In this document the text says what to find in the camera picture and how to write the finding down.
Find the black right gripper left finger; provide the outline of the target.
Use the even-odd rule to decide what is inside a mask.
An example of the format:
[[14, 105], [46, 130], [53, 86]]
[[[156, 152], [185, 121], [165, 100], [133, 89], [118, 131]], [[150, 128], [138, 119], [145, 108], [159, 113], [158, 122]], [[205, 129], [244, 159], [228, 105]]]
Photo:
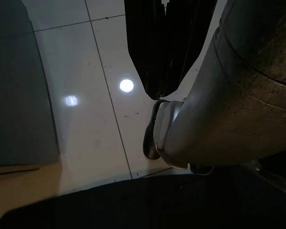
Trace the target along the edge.
[[125, 19], [130, 58], [146, 94], [163, 97], [167, 77], [165, 8], [160, 0], [126, 0]]

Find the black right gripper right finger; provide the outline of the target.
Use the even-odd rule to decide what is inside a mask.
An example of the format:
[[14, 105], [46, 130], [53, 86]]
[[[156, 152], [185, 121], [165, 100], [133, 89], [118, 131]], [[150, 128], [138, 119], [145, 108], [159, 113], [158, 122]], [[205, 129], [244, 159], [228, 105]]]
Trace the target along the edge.
[[178, 89], [199, 57], [216, 4], [215, 0], [171, 0], [167, 3], [161, 97]]

